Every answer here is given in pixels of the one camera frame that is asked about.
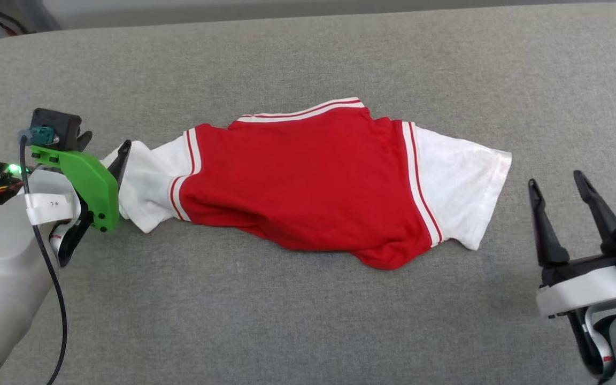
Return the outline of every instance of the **gray couch cushion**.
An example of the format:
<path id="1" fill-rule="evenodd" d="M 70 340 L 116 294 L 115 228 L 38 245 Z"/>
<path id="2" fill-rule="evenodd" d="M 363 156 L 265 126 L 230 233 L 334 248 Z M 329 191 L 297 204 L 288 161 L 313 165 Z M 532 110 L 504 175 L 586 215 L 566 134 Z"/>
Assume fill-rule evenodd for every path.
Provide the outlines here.
<path id="1" fill-rule="evenodd" d="M 591 383 L 564 319 L 538 317 L 526 182 L 573 256 L 597 251 L 580 168 L 616 210 L 616 5 L 555 5 L 76 30 L 0 41 L 0 160 L 35 107 L 72 112 L 105 156 L 200 122 L 355 95 L 513 153 L 482 247 L 396 271 L 169 221 L 90 232 L 60 274 L 58 383 Z M 41 383 L 50 294 L 0 383 Z"/>

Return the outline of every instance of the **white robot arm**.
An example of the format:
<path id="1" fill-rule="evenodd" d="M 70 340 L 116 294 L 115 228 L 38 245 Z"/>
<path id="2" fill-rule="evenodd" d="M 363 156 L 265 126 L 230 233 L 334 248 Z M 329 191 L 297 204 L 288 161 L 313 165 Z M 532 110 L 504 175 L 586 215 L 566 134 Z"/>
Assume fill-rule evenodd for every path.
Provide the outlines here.
<path id="1" fill-rule="evenodd" d="M 599 383 L 616 385 L 616 314 L 594 322 L 598 313 L 616 313 L 616 216 L 581 171 L 579 193 L 591 208 L 602 254 L 570 260 L 545 214 L 545 200 L 529 181 L 538 264 L 543 268 L 537 304 L 541 315 L 567 317 L 584 364 Z"/>
<path id="2" fill-rule="evenodd" d="M 21 132 L 20 166 L 0 163 L 0 366 L 32 324 L 49 289 L 61 308 L 63 340 L 49 383 L 63 361 L 67 322 L 56 278 L 87 229 L 110 231 L 118 223 L 118 188 L 130 141 L 107 167 L 83 153 L 91 132 L 80 135 L 75 115 L 37 109 Z M 25 167 L 25 146 L 45 166 Z"/>

